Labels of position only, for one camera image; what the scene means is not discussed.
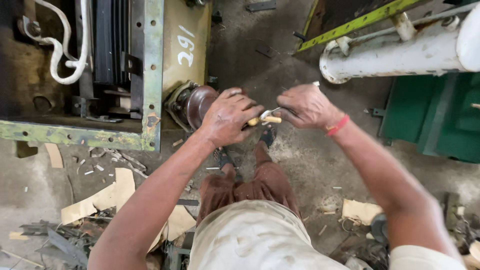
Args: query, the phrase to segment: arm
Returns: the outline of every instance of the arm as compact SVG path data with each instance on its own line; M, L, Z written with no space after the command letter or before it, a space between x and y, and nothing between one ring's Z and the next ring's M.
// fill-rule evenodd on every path
M285 91L277 102L288 109L277 114L299 128L326 131L345 115L314 85ZM437 201L390 153L352 121L332 139L358 169L370 193L384 209L392 249L419 245L461 260L444 227Z
M195 170L215 148L245 139L252 129L242 127L264 110L240 93L239 88L225 90L202 127L135 191L95 245L89 269L147 269L148 249Z

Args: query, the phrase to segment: brown ceramic insulator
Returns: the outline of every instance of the brown ceramic insulator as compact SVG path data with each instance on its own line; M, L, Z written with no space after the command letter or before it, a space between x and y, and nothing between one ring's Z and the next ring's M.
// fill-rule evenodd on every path
M202 125L205 114L218 97L218 93L210 86L199 86L187 101L187 120L193 130Z

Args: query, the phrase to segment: dirty shirt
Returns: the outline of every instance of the dirty shirt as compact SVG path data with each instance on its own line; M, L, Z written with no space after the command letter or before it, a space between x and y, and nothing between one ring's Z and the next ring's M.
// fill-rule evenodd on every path
M403 245L392 250L390 270L464 270L434 250ZM209 214L193 240L189 270L347 270L318 253L301 220L272 201L244 200Z

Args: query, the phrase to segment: brown shorts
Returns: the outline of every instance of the brown shorts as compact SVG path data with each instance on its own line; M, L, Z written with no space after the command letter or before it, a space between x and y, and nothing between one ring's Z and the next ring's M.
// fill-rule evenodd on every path
M202 203L197 226L211 212L243 200L269 200L290 208L299 218L300 211L287 176L278 164L264 162L255 170L251 182L235 182L235 176L209 175L201 187Z

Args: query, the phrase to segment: person's left hand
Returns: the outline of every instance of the person's left hand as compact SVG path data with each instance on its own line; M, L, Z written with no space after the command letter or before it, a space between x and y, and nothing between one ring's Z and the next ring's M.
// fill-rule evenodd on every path
M246 122L265 111L263 106L234 87L223 91L208 109L202 126L197 130L215 148L238 143L247 138L254 127L242 129Z

